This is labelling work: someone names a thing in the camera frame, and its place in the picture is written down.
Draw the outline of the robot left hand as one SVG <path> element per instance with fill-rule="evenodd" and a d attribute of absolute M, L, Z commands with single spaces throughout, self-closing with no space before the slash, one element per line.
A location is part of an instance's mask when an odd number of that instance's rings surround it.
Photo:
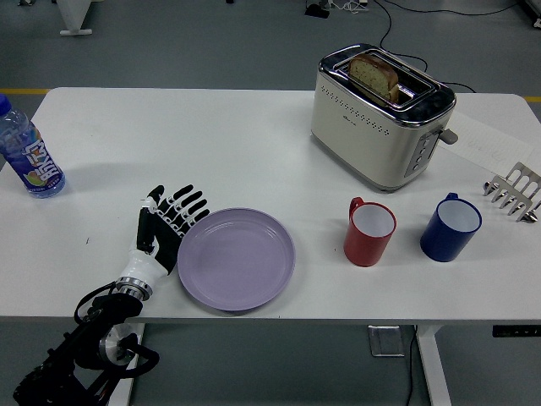
<path fill-rule="evenodd" d="M 156 186 L 139 209 L 137 233 L 128 251 L 128 265 L 116 281 L 120 291 L 152 295 L 157 282 L 170 275 L 188 231 L 210 214 L 203 192 L 192 184 L 166 197 Z"/>

